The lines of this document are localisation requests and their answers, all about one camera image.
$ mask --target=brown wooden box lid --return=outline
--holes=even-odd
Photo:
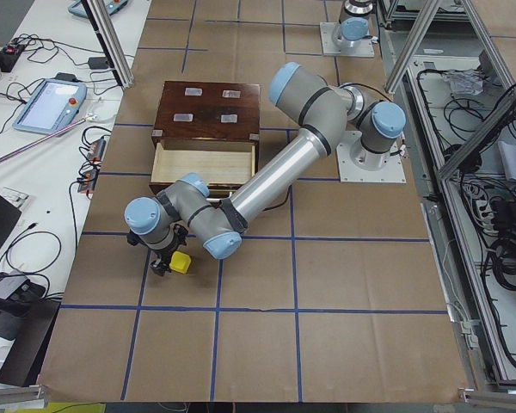
[[[187,95],[201,90],[200,96]],[[174,121],[191,114],[192,121]],[[236,114],[236,123],[223,115]],[[255,140],[260,132],[260,85],[245,83],[164,82],[153,142],[164,139]]]

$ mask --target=white table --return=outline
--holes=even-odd
[[[74,46],[101,50],[88,20],[68,13],[67,6],[69,4],[69,2],[61,1],[35,0],[15,36],[37,34],[41,38],[51,38]],[[149,0],[131,0],[123,10],[112,16],[125,54],[135,55],[150,4]],[[66,46],[64,49],[77,63],[86,62],[88,57],[101,56],[98,53],[80,51]],[[74,66],[62,53],[43,65],[27,61],[28,55],[28,52],[23,53],[13,71],[0,76],[1,92],[4,92],[11,82],[28,85],[42,77],[54,77],[58,72],[73,73],[81,80],[90,80],[91,70],[87,65]],[[49,52],[39,52],[34,59],[46,59],[48,56]],[[95,79],[103,77],[110,78],[112,74],[96,75]],[[0,250],[0,255],[11,240],[33,222],[38,223],[33,231],[50,231],[56,234],[62,243],[61,254],[58,260],[44,272],[51,281],[50,293],[64,291],[75,255],[71,204],[67,190],[69,184],[77,178],[77,172],[84,161],[77,149],[81,144],[82,131],[85,127],[92,125],[112,129],[114,116],[122,98],[122,89],[117,87],[106,92],[98,101],[99,97],[95,95],[92,85],[90,83],[87,85],[89,86],[87,100],[82,105],[76,119],[79,119],[80,115],[86,114],[92,105],[93,111],[105,123],[87,122],[63,136],[51,139],[0,164],[0,190],[6,187],[30,195],[27,205],[22,209],[21,219]],[[102,82],[96,85],[99,92],[115,85],[115,82]],[[11,102],[0,97],[0,128],[17,104],[18,102]],[[34,133],[16,131],[11,124],[12,120],[8,122],[5,131],[0,134],[0,157],[41,137]],[[103,133],[105,132],[90,131],[88,138],[93,141]],[[77,217],[77,231],[80,234],[90,200],[85,195],[78,194],[76,187],[73,188],[72,193]],[[57,242],[52,237],[36,235],[16,245],[13,251],[13,261],[15,265],[21,266],[21,269],[30,271],[49,263],[56,252]],[[33,280],[42,284],[42,279],[39,280],[38,277]],[[5,358],[12,344],[13,342],[0,338],[0,360]]]

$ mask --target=blue grid line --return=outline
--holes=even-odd
[[[151,174],[145,174],[144,172],[100,172],[100,175],[109,175],[109,176],[151,176]]]
[[[145,20],[164,20],[166,22],[189,22],[189,19],[181,19],[176,17],[147,17]]]
[[[295,237],[297,241],[358,242],[358,243],[429,243],[428,238],[353,238],[353,237]]]
[[[141,303],[144,300],[145,281],[147,280],[147,270],[149,268],[149,260],[151,258],[151,250],[147,251],[147,258],[145,259],[144,274],[141,279],[141,286],[139,287],[139,298],[138,307],[141,307]],[[134,356],[134,348],[136,346],[136,336],[138,335],[139,326],[139,314],[140,310],[136,310],[136,317],[134,318],[134,327],[132,330],[132,341],[130,342],[130,351],[128,352],[128,362],[126,363],[126,373],[124,376],[124,385],[122,386],[122,394],[120,400],[126,398],[126,391],[128,390],[128,382],[130,381],[130,372],[132,370],[132,359]]]
[[[299,181],[313,181],[313,182],[340,182],[339,178],[319,178],[319,177],[301,177]]]
[[[323,8],[325,9],[325,18],[327,19],[327,22],[329,21],[329,12],[327,11],[327,2],[323,0]]]
[[[141,46],[138,50],[174,50],[185,52],[208,52],[208,49],[193,49],[191,47],[161,47],[161,46]]]
[[[257,22],[254,20],[205,20],[207,23],[237,23],[237,24],[266,24],[268,26],[282,26],[285,28],[285,26],[302,26],[305,28],[317,28],[319,25],[317,23],[276,23],[276,22]]]
[[[83,231],[85,236],[106,236],[124,237],[126,232],[119,231]],[[194,234],[188,234],[188,238],[196,238]],[[257,241],[291,241],[292,236],[283,235],[242,235],[242,239],[253,239]],[[306,237],[294,236],[296,241],[325,241],[325,242],[345,242],[345,243],[429,243],[428,238],[375,238],[375,237]]]
[[[285,52],[288,56],[322,56],[320,53]]]
[[[214,317],[214,343],[212,347],[212,372],[210,380],[210,401],[214,401],[216,394],[216,365],[218,361],[218,331],[220,326],[220,300],[222,299],[222,274],[224,272],[224,260],[218,265],[218,285],[216,287],[216,312]]]
[[[107,235],[114,237],[124,237],[128,233],[126,232],[116,232],[116,231],[83,231],[81,235]]]
[[[302,359],[300,356],[300,320],[298,316],[298,281],[296,266],[296,238],[294,235],[294,199],[292,187],[289,188],[289,206],[291,208],[291,253],[292,253],[292,290],[294,293],[294,330],[296,338],[296,372],[298,385],[298,402],[302,403]]]
[[[281,131],[281,132],[296,132],[298,129],[287,127],[261,127],[261,131]]]
[[[181,73],[186,70],[187,54],[189,53],[189,38],[191,37],[191,30],[193,30],[193,23],[195,21],[195,10],[197,9],[197,0],[193,0],[193,11],[191,12],[191,22],[189,23],[189,31],[187,32],[186,51],[183,55],[183,63],[181,64]]]
[[[115,123],[115,126],[153,127],[151,123]]]
[[[285,0],[281,0],[281,21],[283,21],[283,53],[286,53]]]
[[[491,39],[516,39],[516,36],[489,36]]]
[[[338,59],[336,56],[334,56],[333,59],[335,60],[336,84],[341,84],[341,73],[338,70]]]
[[[364,309],[323,309],[306,308],[299,309],[298,313],[317,314],[394,314],[394,315],[446,315],[447,310],[364,310]]]
[[[281,240],[281,241],[290,241],[291,237],[282,236],[282,235],[241,235],[242,239],[267,239],[267,240]]]
[[[245,307],[183,307],[177,305],[87,305],[62,304],[62,310],[116,310],[116,311],[160,311],[160,312],[268,312],[295,314],[393,314],[437,316],[447,314],[446,310],[369,310],[365,308],[245,308]]]

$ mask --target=light blue joint cap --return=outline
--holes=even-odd
[[[369,33],[369,21],[361,17],[350,17],[341,25],[342,36],[346,40],[361,40]]]
[[[237,251],[241,242],[239,233],[230,231],[207,239],[203,246],[214,258],[223,260]]]
[[[195,174],[194,172],[191,172],[184,177],[180,179],[180,181],[188,183],[189,185],[192,185],[196,187],[199,192],[203,194],[203,196],[206,198],[208,195],[210,195],[210,191],[208,190],[208,187],[206,186],[206,182],[203,178]]]
[[[372,110],[372,124],[386,138],[399,138],[405,123],[405,113],[395,103],[380,102]]]
[[[285,90],[285,86],[292,78],[292,75],[298,70],[300,65],[295,62],[289,62],[283,65],[272,79],[272,84],[269,85],[269,101],[277,106],[277,102]]]
[[[160,206],[151,198],[136,198],[124,210],[124,220],[138,235],[149,234],[161,218]]]

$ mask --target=yellow object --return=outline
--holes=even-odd
[[[7,413],[104,413],[104,403],[49,403],[44,409],[6,409]]]
[[[170,262],[170,268],[176,273],[187,274],[187,270],[191,265],[191,256],[180,251],[176,251],[172,255],[172,261]]]

